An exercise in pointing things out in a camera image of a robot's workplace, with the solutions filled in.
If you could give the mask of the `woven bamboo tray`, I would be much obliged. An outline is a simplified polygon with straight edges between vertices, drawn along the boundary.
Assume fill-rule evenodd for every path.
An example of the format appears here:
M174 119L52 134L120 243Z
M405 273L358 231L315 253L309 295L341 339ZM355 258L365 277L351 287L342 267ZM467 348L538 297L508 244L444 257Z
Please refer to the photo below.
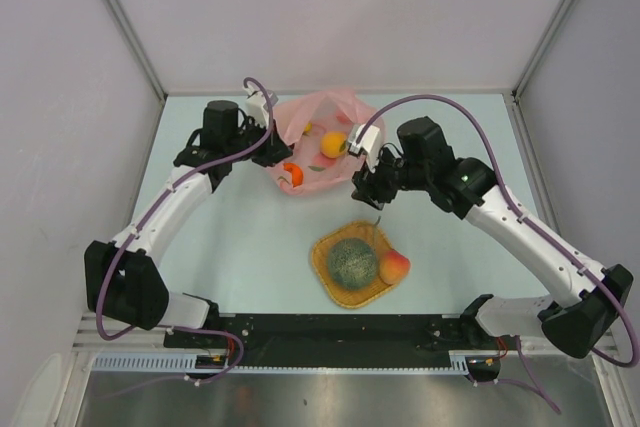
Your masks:
M364 307L397 287L412 264L379 222L354 221L318 240L311 264L329 297L346 309Z

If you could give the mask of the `pink plastic bag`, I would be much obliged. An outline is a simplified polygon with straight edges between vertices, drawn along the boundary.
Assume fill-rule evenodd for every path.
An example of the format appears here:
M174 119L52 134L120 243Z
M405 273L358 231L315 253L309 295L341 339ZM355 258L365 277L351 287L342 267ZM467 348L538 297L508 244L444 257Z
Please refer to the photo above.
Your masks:
M349 181L364 160L348 154L347 138L375 113L351 89L314 92L276 105L276 130L293 154L267 172L292 196L319 193Z

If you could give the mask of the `fake orange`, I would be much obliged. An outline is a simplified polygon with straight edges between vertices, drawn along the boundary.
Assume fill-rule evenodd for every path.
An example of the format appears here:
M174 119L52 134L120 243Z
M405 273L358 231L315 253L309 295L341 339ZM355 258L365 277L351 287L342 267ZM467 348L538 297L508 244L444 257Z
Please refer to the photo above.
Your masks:
M327 158L341 157L347 148L347 135L344 132L330 131L323 135L320 142L320 152Z

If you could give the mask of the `fake green melon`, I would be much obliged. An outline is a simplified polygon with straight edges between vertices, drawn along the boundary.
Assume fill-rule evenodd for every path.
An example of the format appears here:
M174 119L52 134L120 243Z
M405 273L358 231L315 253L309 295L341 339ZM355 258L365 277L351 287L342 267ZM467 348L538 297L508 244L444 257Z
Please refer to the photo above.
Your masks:
M326 265L329 276L340 287L356 291L369 286L378 275L379 259L376 253L376 234L381 217L374 223L364 222L362 226L371 234L371 241L350 234L359 228L352 222L338 229L338 239L330 247Z

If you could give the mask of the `fake peach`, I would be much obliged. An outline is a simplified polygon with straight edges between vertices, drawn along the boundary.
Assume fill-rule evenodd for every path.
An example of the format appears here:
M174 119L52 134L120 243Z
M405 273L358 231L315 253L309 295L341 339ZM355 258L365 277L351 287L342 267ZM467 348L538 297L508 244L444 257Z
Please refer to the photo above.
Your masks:
M410 260L396 250L389 250L379 261L379 276L387 285L400 283L411 269Z

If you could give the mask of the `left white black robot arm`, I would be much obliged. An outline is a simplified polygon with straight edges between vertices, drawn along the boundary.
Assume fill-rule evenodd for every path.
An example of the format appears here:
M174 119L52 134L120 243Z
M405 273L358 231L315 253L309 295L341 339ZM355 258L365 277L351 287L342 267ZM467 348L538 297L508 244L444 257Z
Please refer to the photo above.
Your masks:
M221 323L209 315L211 303L170 291L159 264L190 215L212 195L234 164L251 161L272 167L290 157L280 138L270 92L254 91L243 107L211 101L203 123L177 154L169 178L147 209L108 242L94 241L84 253L87 305L100 335L111 339L103 320L128 330L179 327L197 345L214 344Z

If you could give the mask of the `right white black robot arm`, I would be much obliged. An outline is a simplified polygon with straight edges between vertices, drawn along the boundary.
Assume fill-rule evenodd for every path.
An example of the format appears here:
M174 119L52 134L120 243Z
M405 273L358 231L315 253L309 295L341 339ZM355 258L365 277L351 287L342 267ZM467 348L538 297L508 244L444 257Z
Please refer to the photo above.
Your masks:
M439 209L496 240L548 291L538 298L478 297L465 311L470 317L461 323L463 340L484 348L496 337L535 336L573 358L593 352L627 300L629 270L620 264L606 268L578 253L501 188L489 166L456 157L430 118L405 122L397 135L401 151L394 155L378 127L352 129L348 152L366 158L352 177L353 199L380 210L400 191L424 191Z

